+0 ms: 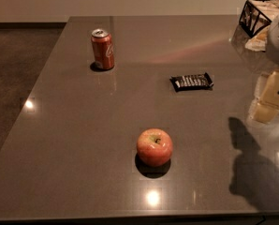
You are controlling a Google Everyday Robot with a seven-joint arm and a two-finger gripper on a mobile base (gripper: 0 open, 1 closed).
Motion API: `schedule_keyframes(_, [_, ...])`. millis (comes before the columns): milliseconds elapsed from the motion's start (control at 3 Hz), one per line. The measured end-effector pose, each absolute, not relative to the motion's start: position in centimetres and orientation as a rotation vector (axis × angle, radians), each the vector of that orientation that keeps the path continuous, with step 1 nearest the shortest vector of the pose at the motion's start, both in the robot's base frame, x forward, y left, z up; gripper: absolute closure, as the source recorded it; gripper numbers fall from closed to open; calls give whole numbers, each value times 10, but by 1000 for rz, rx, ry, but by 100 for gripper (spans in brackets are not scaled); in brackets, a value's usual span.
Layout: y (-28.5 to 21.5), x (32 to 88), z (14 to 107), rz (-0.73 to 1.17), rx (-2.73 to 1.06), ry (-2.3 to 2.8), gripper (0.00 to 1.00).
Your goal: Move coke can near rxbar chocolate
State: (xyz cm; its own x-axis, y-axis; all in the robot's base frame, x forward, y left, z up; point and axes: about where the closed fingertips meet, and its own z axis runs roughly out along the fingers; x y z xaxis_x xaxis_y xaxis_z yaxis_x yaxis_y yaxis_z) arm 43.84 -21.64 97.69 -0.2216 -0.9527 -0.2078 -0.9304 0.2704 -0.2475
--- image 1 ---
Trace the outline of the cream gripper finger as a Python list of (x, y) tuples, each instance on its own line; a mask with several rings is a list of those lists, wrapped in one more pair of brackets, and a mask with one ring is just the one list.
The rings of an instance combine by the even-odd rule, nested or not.
[(268, 124), (278, 113), (279, 109), (257, 102), (252, 117), (260, 123)]

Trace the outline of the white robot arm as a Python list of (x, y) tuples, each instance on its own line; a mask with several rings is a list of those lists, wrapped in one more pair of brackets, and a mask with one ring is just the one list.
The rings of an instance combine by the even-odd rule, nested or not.
[(279, 14), (269, 28), (266, 55), (278, 68), (259, 76), (250, 110), (251, 118), (263, 124), (279, 113)]

